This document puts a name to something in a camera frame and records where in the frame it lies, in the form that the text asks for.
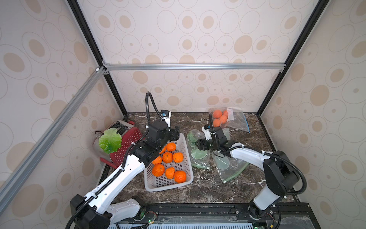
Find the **orange taken out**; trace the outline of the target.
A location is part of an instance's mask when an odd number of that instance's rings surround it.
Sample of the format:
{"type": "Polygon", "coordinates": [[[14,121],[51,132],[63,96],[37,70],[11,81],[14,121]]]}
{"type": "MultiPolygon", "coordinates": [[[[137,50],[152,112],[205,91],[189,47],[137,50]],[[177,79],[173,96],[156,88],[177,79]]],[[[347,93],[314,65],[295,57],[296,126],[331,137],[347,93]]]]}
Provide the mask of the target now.
{"type": "Polygon", "coordinates": [[[162,151],[159,154],[163,154],[166,152],[166,146],[163,147],[162,151]]]}
{"type": "Polygon", "coordinates": [[[187,174],[184,171],[176,171],[173,178],[176,183],[184,183],[187,180],[187,174]]]}
{"type": "Polygon", "coordinates": [[[161,177],[165,173],[165,166],[162,164],[155,164],[152,168],[152,174],[155,177],[161,177]]]}
{"type": "Polygon", "coordinates": [[[184,160],[184,155],[181,152],[177,152],[173,154],[173,161],[175,163],[181,163],[184,160]]]}
{"type": "Polygon", "coordinates": [[[168,152],[174,152],[176,150],[176,144],[174,142],[168,143],[165,147],[168,152]]]}
{"type": "Polygon", "coordinates": [[[173,179],[175,174],[175,169],[173,167],[167,168],[165,170],[165,176],[167,179],[173,179]]]}
{"type": "Polygon", "coordinates": [[[163,162],[165,164],[169,164],[169,163],[172,163],[173,161],[173,154],[171,152],[165,152],[163,154],[163,162]]]}

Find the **green zip-top bag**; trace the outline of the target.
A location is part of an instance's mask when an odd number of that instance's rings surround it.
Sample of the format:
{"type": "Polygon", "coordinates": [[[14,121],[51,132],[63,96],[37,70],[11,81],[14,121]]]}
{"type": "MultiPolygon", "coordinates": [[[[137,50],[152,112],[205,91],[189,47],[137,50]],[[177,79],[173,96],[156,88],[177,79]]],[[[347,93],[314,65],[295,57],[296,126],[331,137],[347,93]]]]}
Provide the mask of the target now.
{"type": "Polygon", "coordinates": [[[195,145],[195,143],[200,139],[206,140],[204,133],[200,130],[192,129],[187,134],[186,143],[191,165],[199,169],[210,170],[208,151],[199,150],[198,147],[195,145]]]}

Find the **clear zip-top bag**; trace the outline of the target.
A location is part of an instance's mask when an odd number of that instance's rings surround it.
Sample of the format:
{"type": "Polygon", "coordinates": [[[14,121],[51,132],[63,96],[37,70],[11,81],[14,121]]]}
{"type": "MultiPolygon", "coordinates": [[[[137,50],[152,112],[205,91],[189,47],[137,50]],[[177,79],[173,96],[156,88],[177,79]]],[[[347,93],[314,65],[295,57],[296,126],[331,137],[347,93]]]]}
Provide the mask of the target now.
{"type": "Polygon", "coordinates": [[[221,128],[233,128],[250,133],[250,128],[245,114],[234,108],[210,108],[213,126],[221,128]]]}

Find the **green-edged zip-top bag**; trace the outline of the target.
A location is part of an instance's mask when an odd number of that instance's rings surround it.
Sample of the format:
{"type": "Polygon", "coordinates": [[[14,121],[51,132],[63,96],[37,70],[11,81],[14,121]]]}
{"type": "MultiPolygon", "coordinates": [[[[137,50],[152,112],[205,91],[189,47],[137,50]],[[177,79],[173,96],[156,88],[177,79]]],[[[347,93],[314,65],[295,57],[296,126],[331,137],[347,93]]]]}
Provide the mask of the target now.
{"type": "Polygon", "coordinates": [[[213,151],[211,155],[223,183],[236,178],[249,166],[249,163],[243,160],[224,156],[217,151],[213,151]]]}

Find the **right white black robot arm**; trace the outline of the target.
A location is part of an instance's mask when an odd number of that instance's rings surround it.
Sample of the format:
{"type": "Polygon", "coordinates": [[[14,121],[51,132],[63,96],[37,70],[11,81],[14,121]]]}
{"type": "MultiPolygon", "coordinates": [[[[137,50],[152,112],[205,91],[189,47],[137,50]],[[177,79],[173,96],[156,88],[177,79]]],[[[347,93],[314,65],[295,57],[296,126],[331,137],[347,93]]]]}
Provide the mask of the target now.
{"type": "Polygon", "coordinates": [[[211,150],[217,157],[243,160],[264,172],[266,186],[248,205],[247,211],[252,219],[261,219],[270,206],[285,196],[305,192],[305,175],[290,162],[283,151],[271,153],[228,140],[222,128],[214,124],[212,114],[209,115],[209,124],[203,127],[203,132],[205,138],[195,142],[199,150],[211,150]]]}

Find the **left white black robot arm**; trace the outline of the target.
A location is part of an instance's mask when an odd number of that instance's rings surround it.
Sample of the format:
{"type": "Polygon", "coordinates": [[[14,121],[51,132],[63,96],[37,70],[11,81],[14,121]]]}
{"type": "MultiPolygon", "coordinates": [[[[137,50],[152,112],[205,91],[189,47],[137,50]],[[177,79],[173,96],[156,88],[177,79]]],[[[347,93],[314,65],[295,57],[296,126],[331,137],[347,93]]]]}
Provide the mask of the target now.
{"type": "Polygon", "coordinates": [[[71,218],[65,226],[67,229],[72,225],[77,229],[107,229],[111,224],[142,213],[143,205],[137,198],[120,204],[113,204],[112,201],[135,176],[157,159],[168,141],[179,139],[179,127],[170,128],[169,111],[158,112],[160,118],[151,121],[149,104],[154,103],[152,94],[147,92],[146,133],[139,141],[130,144],[123,163],[95,189],[85,196],[76,195],[71,200],[71,218]]]}

